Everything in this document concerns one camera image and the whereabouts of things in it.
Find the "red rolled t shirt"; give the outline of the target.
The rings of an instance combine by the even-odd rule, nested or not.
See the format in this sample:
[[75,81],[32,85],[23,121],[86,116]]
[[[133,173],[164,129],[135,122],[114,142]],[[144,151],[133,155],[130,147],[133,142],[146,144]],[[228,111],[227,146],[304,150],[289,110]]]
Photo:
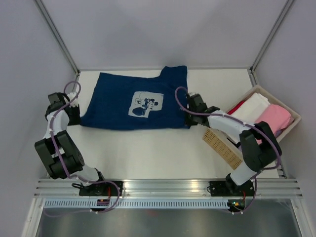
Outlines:
[[228,111],[227,114],[232,115],[236,110],[238,110],[240,108],[240,106],[243,105],[244,102],[245,102],[244,100],[240,101],[230,111]]

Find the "pink rolled t shirt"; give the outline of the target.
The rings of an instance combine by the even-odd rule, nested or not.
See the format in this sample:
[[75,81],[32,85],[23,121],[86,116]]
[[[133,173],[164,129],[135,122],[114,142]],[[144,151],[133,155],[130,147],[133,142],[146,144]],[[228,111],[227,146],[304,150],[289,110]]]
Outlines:
[[293,121],[291,113],[280,105],[270,104],[254,123],[266,122],[272,133],[286,129]]

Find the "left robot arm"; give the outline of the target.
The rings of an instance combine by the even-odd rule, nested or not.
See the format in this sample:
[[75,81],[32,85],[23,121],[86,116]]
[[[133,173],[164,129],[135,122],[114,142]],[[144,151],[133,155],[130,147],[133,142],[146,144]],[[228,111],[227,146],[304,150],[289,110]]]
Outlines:
[[77,178],[90,185],[98,196],[107,192],[108,184],[102,173],[85,164],[67,128],[80,124],[80,109],[76,93],[56,92],[48,95],[50,105],[45,112],[47,129],[35,142],[35,150],[52,179]]

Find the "purple rolled t shirt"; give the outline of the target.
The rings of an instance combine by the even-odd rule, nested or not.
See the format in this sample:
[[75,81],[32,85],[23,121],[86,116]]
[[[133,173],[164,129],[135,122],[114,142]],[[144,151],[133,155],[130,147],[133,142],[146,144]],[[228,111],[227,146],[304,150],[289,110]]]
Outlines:
[[279,137],[281,134],[283,133],[283,130],[278,130],[276,133],[275,133],[275,137]]

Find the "white rolled t shirt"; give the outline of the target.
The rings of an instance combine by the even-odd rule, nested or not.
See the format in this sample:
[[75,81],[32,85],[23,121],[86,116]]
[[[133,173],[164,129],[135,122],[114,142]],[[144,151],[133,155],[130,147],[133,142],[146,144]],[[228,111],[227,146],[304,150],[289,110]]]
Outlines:
[[255,122],[269,105],[266,97],[255,92],[232,113],[232,116],[242,121]]

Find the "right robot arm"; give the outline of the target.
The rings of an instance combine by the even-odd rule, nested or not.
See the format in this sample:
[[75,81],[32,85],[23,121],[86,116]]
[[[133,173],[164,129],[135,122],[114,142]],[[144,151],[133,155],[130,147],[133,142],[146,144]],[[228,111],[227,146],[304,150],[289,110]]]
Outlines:
[[277,161],[275,167],[278,167],[282,151],[266,122],[247,123],[217,107],[208,108],[199,94],[187,94],[188,108],[181,104],[177,92],[175,99],[189,120],[231,134],[240,142],[243,161],[225,178],[225,188],[229,194],[237,195],[245,183],[268,170],[267,166],[272,162]]

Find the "blue t shirt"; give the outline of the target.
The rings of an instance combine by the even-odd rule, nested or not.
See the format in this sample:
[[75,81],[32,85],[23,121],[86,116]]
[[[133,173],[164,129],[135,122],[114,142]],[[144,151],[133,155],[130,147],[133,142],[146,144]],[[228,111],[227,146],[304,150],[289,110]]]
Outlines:
[[155,78],[100,73],[80,124],[109,130],[186,128],[187,67],[164,67]]

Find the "aluminium frame rail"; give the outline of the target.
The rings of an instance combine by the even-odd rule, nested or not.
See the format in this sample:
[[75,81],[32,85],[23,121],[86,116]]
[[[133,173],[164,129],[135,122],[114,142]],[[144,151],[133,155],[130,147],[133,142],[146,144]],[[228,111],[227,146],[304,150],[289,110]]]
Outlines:
[[[78,180],[40,179],[34,190],[37,198],[78,198],[79,190],[72,187]],[[124,198],[207,198],[207,179],[123,179]],[[257,198],[302,198],[296,179],[258,179]]]

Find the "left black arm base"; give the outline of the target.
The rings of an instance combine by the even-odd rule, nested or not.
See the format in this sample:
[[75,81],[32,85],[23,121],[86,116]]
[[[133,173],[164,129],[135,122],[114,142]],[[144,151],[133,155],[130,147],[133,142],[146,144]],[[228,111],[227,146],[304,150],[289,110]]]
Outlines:
[[117,195],[121,196],[121,193],[118,193],[116,187],[113,184],[102,183],[102,184],[91,184],[84,186],[82,183],[75,184],[72,183],[72,187],[79,189],[80,196],[88,197],[116,197]]

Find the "wicker basket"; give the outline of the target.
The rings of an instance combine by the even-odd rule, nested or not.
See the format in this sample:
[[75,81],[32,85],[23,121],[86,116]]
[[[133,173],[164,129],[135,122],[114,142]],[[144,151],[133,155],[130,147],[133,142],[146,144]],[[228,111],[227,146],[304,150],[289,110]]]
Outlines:
[[[276,138],[276,140],[280,142],[299,123],[299,121],[301,120],[301,116],[259,85],[256,85],[252,89],[247,91],[241,98],[237,100],[237,102],[235,102],[232,105],[231,108],[233,108],[236,104],[238,104],[242,100],[246,101],[255,92],[260,93],[261,95],[266,97],[271,104],[280,105],[281,107],[285,108],[291,113],[293,121],[290,123],[290,125],[286,129],[283,130],[283,133],[279,137]],[[242,162],[241,150],[239,150],[233,144],[233,142],[229,141],[229,138],[225,133],[213,128],[209,128],[205,132],[203,136],[203,140],[219,156],[221,156],[232,169],[236,169],[237,166],[241,164]]]

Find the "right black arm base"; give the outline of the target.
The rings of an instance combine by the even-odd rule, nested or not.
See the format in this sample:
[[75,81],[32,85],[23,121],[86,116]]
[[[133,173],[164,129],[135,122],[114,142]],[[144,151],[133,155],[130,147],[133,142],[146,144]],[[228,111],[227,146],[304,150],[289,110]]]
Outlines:
[[207,187],[212,197],[252,197],[254,195],[254,185],[251,181],[247,181],[241,186],[235,183],[230,185],[224,180],[209,181]]

